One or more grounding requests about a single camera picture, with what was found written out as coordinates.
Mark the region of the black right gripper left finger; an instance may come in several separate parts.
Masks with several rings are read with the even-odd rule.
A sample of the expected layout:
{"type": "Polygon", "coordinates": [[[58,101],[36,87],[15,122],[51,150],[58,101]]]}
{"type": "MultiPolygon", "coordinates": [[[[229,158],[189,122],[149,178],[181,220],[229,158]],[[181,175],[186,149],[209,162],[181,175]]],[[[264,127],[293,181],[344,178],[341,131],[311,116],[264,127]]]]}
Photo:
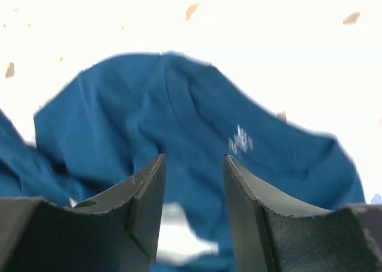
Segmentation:
{"type": "Polygon", "coordinates": [[[149,271],[158,249],[166,167],[161,154],[72,208],[40,197],[3,197],[1,270],[149,271]]]}

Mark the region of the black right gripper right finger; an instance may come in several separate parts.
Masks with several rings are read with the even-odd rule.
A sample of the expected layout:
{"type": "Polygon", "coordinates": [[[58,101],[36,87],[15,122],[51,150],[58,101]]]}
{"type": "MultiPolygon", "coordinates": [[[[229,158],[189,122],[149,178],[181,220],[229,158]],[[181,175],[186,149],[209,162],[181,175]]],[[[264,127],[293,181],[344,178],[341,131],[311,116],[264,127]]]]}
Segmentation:
{"type": "Polygon", "coordinates": [[[223,174],[237,271],[381,270],[380,205],[319,208],[261,180],[229,155],[223,174]]]}

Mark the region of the navy blue printed t-shirt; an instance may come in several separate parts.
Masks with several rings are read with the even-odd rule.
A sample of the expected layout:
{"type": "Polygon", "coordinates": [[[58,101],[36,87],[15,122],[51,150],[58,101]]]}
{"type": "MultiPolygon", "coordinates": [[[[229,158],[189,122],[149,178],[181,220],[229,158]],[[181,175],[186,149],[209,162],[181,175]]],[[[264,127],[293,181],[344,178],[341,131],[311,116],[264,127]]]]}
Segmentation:
{"type": "Polygon", "coordinates": [[[337,140],[268,114],[215,67],[175,54],[119,55],[81,72],[34,117],[36,146],[1,116],[1,195],[66,206],[114,186],[159,154],[165,201],[186,213],[216,256],[181,271],[234,271],[223,185],[231,154],[294,198],[337,209],[365,200],[337,140]]]}

